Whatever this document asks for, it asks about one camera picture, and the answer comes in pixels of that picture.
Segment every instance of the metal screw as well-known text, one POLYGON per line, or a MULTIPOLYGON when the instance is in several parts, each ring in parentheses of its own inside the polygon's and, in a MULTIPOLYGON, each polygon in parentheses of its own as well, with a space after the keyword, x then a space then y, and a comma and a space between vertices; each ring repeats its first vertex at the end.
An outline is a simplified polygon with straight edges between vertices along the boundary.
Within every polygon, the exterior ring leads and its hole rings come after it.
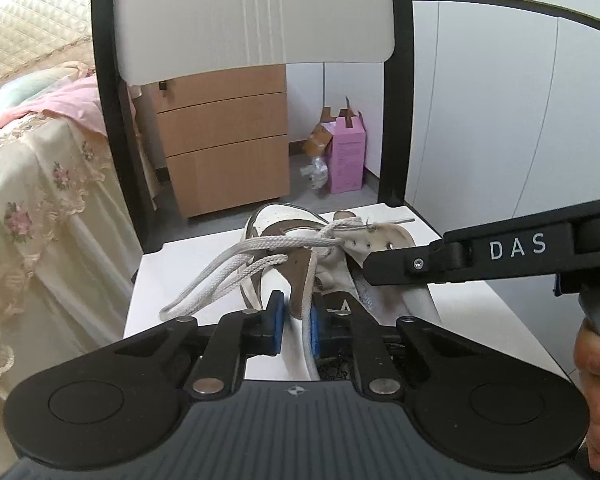
POLYGON ((198 379, 193 383, 193 390, 199 394, 211 395, 221 392, 224 388, 224 383, 215 377, 206 377, 198 379))
POLYGON ((378 395, 391 395, 400 389, 400 383, 394 379, 374 379, 369 383, 369 389, 378 395))

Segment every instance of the drawer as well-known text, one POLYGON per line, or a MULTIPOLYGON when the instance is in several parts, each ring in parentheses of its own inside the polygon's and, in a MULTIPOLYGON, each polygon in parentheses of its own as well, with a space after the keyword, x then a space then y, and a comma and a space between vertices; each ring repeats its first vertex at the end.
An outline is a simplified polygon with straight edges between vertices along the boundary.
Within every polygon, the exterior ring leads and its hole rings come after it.
POLYGON ((167 166, 183 217, 289 194, 286 135, 170 156, 167 166))
POLYGON ((237 97, 286 92, 286 66, 250 66, 219 70, 177 77, 166 83, 165 91, 158 88, 158 83, 144 88, 151 96, 156 112, 237 97))
POLYGON ((286 134, 286 94, 216 101, 158 114, 165 156, 286 134))

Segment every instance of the white and brown sneaker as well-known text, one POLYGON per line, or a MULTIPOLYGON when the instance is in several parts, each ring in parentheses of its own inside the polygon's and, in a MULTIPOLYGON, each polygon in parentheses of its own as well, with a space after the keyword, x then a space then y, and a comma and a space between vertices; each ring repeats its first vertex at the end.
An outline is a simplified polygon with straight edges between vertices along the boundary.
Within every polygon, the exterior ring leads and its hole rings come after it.
POLYGON ((426 285, 371 287, 362 277, 371 252, 414 245, 395 223, 364 224, 349 211, 327 222, 295 205, 267 204, 251 216, 242 240, 220 254, 160 317, 192 316, 236 286, 248 307, 261 310, 271 293, 281 290, 287 306, 280 355, 285 379, 343 378, 346 363, 316 364, 311 353, 312 294, 321 292, 330 310, 364 308, 380 324, 394 325, 407 315, 440 324, 426 285), (206 286, 194 294, 204 280, 206 286))

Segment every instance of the white shoelace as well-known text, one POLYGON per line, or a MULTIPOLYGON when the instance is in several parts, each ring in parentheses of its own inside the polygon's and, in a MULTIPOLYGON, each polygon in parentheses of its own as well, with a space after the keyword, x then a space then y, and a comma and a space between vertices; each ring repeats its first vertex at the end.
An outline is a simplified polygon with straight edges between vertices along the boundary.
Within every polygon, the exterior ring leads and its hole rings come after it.
MULTIPOLYGON (((174 301, 160 309, 160 319, 166 321, 178 316, 193 316, 202 308, 205 308, 207 305, 234 290, 243 280, 250 278, 266 267, 279 265, 288 260, 286 254, 270 254, 252 264, 248 264, 258 251, 284 250, 298 247, 335 247, 341 241, 335 236, 336 230, 359 229, 361 227, 364 227, 362 218, 356 216, 329 222, 315 234, 263 236, 238 242, 223 251, 208 264, 174 301), (202 282, 209 277, 211 277, 211 280, 202 290, 190 297, 202 282)), ((317 257, 323 258, 326 254, 328 252, 318 254, 317 257)))

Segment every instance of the quilted fabric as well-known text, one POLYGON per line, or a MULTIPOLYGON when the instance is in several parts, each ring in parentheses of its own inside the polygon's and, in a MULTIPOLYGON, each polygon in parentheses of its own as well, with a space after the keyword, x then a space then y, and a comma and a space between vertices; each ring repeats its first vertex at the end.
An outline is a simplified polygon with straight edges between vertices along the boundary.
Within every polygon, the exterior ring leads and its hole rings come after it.
POLYGON ((1 81, 67 56, 93 66, 91 0, 14 0, 0 9, 1 81))

